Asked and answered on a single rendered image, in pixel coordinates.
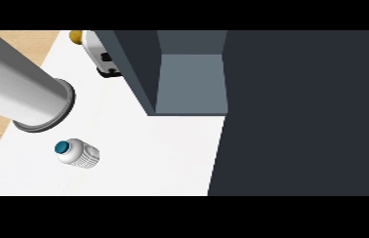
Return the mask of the silver grey cylinder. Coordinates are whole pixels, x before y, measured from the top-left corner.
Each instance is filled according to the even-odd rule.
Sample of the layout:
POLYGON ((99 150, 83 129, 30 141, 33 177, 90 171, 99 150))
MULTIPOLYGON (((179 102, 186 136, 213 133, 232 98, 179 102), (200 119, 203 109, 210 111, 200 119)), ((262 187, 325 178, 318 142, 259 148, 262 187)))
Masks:
POLYGON ((0 115, 26 132, 52 129, 67 118, 76 90, 54 78, 0 38, 0 115))

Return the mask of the white water bottle teal cap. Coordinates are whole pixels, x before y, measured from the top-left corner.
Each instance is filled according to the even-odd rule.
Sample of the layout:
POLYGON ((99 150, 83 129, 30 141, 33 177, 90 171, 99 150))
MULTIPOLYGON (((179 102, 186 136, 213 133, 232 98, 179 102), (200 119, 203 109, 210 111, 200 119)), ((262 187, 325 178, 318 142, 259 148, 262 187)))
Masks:
POLYGON ((61 140, 55 152, 59 161, 71 166, 90 169, 99 162, 99 150, 80 139, 61 140))

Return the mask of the dark grey open cabinet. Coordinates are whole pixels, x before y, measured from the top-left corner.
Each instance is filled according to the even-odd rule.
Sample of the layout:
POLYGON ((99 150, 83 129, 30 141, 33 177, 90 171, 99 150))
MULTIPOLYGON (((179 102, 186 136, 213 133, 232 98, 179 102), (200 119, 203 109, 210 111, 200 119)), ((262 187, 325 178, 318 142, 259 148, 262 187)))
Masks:
POLYGON ((223 116, 225 30, 101 30, 102 46, 151 116, 223 116))

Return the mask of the yellow round object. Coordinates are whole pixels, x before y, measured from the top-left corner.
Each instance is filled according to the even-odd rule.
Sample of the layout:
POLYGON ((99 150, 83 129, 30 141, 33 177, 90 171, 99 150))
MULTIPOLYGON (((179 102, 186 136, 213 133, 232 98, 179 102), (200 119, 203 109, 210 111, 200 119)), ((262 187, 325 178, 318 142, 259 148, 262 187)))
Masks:
POLYGON ((82 30, 73 30, 70 32, 70 39, 77 45, 82 45, 83 44, 83 31, 82 30))

